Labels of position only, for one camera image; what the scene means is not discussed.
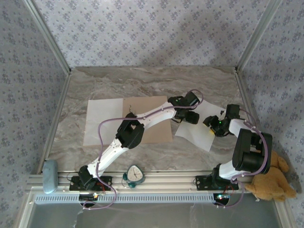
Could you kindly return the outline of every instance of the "clock face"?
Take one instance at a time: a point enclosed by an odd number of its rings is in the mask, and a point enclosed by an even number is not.
[[[143,172],[136,165],[133,165],[128,170],[127,178],[132,182],[140,181],[143,178]]]

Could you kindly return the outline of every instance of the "small clock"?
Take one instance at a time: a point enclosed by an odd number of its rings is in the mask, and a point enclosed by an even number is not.
[[[131,165],[127,173],[124,173],[123,179],[128,183],[130,188],[135,188],[136,185],[144,182],[145,176],[137,165]]]

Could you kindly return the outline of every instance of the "patterned wallpaper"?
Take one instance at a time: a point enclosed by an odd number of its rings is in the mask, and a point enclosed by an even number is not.
[[[284,1],[260,40],[242,76],[260,124],[274,137],[274,149],[288,157],[288,179],[298,191],[291,199],[304,228],[304,3]]]
[[[39,162],[65,74],[22,0],[0,1],[0,227]]]
[[[268,0],[35,0],[70,67],[235,66]]]

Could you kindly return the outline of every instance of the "teddy bear ear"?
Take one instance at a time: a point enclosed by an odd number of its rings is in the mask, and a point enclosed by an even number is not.
[[[247,189],[248,191],[250,191],[252,193],[255,193],[257,191],[253,184],[245,184],[245,189]]]

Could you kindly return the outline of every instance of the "brown paper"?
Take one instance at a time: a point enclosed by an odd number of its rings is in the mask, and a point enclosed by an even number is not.
[[[123,116],[130,111],[136,114],[148,112],[167,101],[167,96],[128,97],[123,99]],[[170,120],[164,120],[143,133],[141,143],[167,143],[172,142]]]

